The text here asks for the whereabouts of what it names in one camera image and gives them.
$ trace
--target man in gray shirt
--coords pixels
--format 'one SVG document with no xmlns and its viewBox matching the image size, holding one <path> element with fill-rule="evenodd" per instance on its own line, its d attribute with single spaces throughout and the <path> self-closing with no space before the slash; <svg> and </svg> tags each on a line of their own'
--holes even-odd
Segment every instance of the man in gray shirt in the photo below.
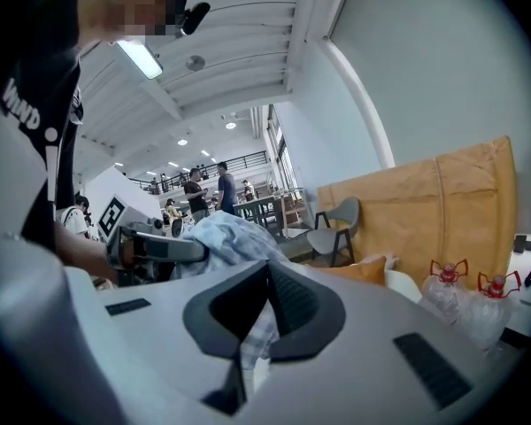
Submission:
<svg viewBox="0 0 531 425">
<path fill-rule="evenodd" d="M 234 176 L 228 172 L 226 162 L 218 164 L 219 169 L 219 203 L 216 209 L 221 209 L 225 213 L 235 215 L 234 205 L 236 203 L 236 186 Z"/>
</svg>

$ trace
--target gray chair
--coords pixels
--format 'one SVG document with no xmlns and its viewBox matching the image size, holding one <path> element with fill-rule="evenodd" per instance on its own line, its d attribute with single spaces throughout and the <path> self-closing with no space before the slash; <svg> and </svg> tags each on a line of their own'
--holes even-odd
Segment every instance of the gray chair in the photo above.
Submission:
<svg viewBox="0 0 531 425">
<path fill-rule="evenodd" d="M 327 224 L 326 228 L 319 229 L 320 216 L 324 218 Z M 328 223 L 329 219 L 342 220 L 350 226 L 336 231 L 330 227 L 330 223 Z M 334 267 L 336 254 L 346 247 L 350 254 L 351 262 L 355 263 L 354 251 L 352 250 L 352 238 L 358 231 L 359 223 L 360 202 L 355 197 L 346 198 L 332 211 L 317 212 L 315 216 L 315 229 L 307 233 L 307 240 L 312 247 L 312 259 L 315 259 L 317 253 L 320 255 L 332 254 L 330 266 Z"/>
</svg>

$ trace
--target fluorescent light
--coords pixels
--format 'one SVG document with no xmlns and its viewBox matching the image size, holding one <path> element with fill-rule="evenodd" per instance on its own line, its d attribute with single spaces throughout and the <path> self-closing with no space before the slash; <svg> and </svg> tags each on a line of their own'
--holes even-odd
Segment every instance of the fluorescent light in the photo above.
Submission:
<svg viewBox="0 0 531 425">
<path fill-rule="evenodd" d="M 154 59 L 151 52 L 139 41 L 118 41 L 118 46 L 142 70 L 148 79 L 158 77 L 163 73 L 161 65 Z"/>
</svg>

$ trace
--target ceiling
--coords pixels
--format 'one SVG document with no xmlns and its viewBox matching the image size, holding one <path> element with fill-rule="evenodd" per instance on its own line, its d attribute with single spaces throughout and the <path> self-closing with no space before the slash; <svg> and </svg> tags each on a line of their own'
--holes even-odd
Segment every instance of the ceiling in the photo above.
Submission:
<svg viewBox="0 0 531 425">
<path fill-rule="evenodd" d="M 188 0 L 188 7 L 202 1 L 211 11 L 193 35 L 147 37 L 164 70 L 156 79 L 147 80 L 117 45 L 83 54 L 76 183 L 114 162 L 134 177 L 168 161 L 197 164 L 201 149 L 235 157 L 217 151 L 253 139 L 244 109 L 289 98 L 314 0 Z M 192 55 L 205 59 L 204 69 L 187 68 Z M 221 114 L 247 121 L 226 131 Z M 181 138 L 187 147 L 177 145 Z"/>
</svg>

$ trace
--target plastic water bottle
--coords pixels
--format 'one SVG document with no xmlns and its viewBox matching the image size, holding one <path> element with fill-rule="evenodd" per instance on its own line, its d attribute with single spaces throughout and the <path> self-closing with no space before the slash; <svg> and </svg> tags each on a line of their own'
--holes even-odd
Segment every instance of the plastic water bottle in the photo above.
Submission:
<svg viewBox="0 0 531 425">
<path fill-rule="evenodd" d="M 464 273 L 457 268 L 463 265 Z M 442 267 L 436 261 L 431 261 L 429 277 L 423 283 L 422 299 L 419 304 L 433 314 L 438 314 L 449 326 L 454 325 L 460 318 L 461 311 L 468 304 L 468 291 L 462 282 L 457 282 L 461 275 L 468 275 L 468 262 L 463 259 L 456 265 L 447 263 Z"/>
<path fill-rule="evenodd" d="M 515 275 L 517 288 L 504 294 L 505 282 L 510 275 Z M 481 284 L 482 277 L 488 282 L 486 286 Z M 507 296 L 520 288 L 521 279 L 517 271 L 496 275 L 491 282 L 486 275 L 478 275 L 478 291 L 470 296 L 460 327 L 481 350 L 487 352 L 499 340 L 513 312 L 513 302 Z"/>
</svg>

